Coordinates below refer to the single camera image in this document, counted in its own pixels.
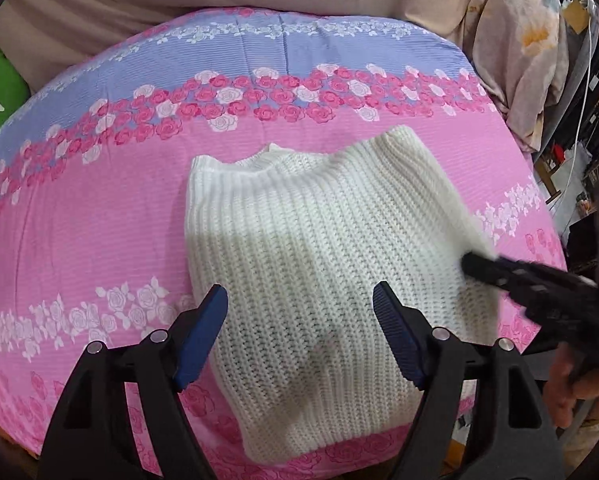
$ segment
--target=folded sweater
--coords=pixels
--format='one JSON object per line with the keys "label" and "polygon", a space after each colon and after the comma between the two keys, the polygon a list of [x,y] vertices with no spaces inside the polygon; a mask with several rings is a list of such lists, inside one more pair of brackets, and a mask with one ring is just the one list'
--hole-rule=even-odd
{"label": "folded sweater", "polygon": [[185,229],[196,301],[228,290],[211,364],[256,462],[413,420],[420,392],[373,314],[377,282],[461,339],[497,337],[496,293],[459,264],[491,248],[410,128],[331,155],[196,157]]}

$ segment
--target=hand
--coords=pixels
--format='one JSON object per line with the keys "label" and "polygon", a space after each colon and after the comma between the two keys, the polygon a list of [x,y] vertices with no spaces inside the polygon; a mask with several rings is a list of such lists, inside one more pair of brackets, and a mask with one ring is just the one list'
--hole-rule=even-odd
{"label": "hand", "polygon": [[560,428],[571,425],[577,399],[597,399],[588,419],[599,419],[599,369],[587,373],[575,384],[569,384],[568,377],[574,367],[573,351],[567,343],[560,343],[550,367],[548,383],[544,386],[544,402],[553,422]]}

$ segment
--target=metal screw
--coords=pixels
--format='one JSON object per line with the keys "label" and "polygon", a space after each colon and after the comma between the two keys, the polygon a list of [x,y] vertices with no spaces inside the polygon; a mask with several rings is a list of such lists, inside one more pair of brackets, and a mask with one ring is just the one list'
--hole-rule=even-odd
{"label": "metal screw", "polygon": [[101,341],[91,341],[88,346],[86,346],[86,351],[89,354],[98,354],[102,348],[104,348],[104,345]]}
{"label": "metal screw", "polygon": [[153,341],[153,343],[163,343],[166,341],[167,337],[168,332],[166,330],[154,330],[150,333],[150,340]]}
{"label": "metal screw", "polygon": [[511,341],[507,337],[502,337],[497,342],[497,344],[499,345],[499,348],[501,348],[502,350],[506,350],[507,352],[510,352],[511,350],[513,350],[513,348],[515,348],[515,344],[513,343],[513,341]]}
{"label": "metal screw", "polygon": [[433,337],[435,337],[438,341],[446,341],[449,337],[451,337],[451,333],[445,328],[433,328]]}

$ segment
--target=knit texture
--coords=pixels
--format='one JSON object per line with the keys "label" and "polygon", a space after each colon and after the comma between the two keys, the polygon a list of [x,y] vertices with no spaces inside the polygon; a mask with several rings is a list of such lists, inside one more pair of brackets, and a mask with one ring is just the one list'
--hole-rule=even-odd
{"label": "knit texture", "polygon": [[373,314],[377,282],[459,338],[497,337],[496,293],[459,264],[491,249],[410,128],[332,155],[199,156],[187,200],[195,300],[228,290],[212,369],[256,462],[413,420],[420,392]]}

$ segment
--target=white cable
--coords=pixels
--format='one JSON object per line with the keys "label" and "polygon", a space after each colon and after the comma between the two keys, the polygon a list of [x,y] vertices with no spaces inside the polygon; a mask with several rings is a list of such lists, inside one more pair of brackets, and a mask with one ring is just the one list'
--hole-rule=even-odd
{"label": "white cable", "polygon": [[592,7],[590,7],[590,9],[589,9],[589,15],[588,15],[588,69],[586,70],[586,86],[583,89],[582,111],[580,112],[580,119],[579,119],[579,122],[577,123],[577,131],[575,132],[575,144],[573,145],[573,156],[572,156],[573,163],[571,164],[571,171],[568,173],[568,180],[566,181],[566,187],[564,188],[562,194],[557,198],[555,203],[552,205],[552,207],[549,209],[549,211],[552,211],[553,208],[555,206],[557,206],[557,208],[555,208],[555,212],[553,213],[553,218],[557,214],[559,206],[562,205],[563,198],[566,195],[568,186],[570,186],[570,183],[571,183],[571,178],[573,177],[573,170],[575,168],[575,163],[577,162],[577,142],[579,142],[579,131],[580,131],[580,128],[582,127],[583,111],[584,111],[584,108],[586,107],[586,97],[588,96],[588,85],[591,83],[591,61],[593,60],[593,35],[591,34],[591,12],[593,12]]}

